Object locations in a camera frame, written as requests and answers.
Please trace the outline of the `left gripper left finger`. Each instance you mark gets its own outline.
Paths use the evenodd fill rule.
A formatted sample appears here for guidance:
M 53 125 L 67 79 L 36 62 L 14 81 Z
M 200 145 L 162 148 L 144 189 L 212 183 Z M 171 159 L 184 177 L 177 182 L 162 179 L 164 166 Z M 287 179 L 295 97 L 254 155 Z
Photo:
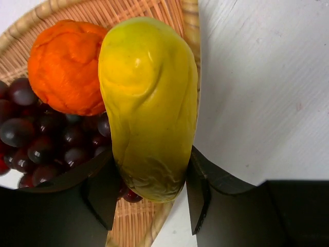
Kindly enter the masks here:
M 107 149 L 34 188 L 1 188 L 1 246 L 105 246 L 120 175 Z

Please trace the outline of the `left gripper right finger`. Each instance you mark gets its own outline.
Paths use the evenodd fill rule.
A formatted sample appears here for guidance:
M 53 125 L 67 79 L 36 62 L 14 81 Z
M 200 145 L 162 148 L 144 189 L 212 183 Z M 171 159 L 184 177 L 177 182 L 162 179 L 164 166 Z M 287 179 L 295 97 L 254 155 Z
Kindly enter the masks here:
M 198 246 L 328 246 L 328 181 L 254 186 L 193 148 L 186 185 Z

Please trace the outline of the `purple fake grape bunch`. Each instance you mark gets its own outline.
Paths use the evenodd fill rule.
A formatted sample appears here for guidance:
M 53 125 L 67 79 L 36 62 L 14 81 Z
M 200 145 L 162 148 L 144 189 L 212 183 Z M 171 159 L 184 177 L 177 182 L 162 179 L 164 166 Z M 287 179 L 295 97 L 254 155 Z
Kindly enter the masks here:
M 1 175 L 19 172 L 18 189 L 62 175 L 111 146 L 105 113 L 61 113 L 38 99 L 27 78 L 1 82 Z

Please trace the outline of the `yellow fake mango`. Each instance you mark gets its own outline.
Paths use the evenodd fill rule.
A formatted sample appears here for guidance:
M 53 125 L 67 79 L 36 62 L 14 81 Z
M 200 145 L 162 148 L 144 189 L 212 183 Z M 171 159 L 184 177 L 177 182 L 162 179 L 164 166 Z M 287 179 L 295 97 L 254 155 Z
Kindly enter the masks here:
M 121 177 L 147 200 L 174 200 L 185 183 L 197 123 L 191 48 L 164 22 L 134 17 L 105 36 L 98 77 Z

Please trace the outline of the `orange fake tangerine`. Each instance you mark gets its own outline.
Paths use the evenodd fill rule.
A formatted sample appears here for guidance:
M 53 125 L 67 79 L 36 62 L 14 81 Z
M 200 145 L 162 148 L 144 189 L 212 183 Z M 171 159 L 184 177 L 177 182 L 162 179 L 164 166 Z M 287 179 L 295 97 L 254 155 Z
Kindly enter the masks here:
M 32 90 L 56 111 L 80 116 L 105 111 L 98 58 L 106 28 L 62 20 L 41 32 L 28 59 Z

